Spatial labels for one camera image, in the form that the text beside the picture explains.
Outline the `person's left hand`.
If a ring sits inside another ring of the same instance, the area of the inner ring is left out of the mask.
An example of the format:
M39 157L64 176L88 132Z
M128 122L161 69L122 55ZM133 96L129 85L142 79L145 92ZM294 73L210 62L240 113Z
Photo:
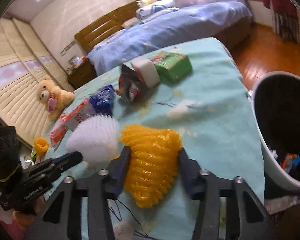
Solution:
M13 221L17 223L19 228L25 232L27 228L33 223L36 215L40 212L41 208L44 206L45 200L43 197L39 197L35 202L32 203L34 208L34 215L25 214L19 211L13 212Z

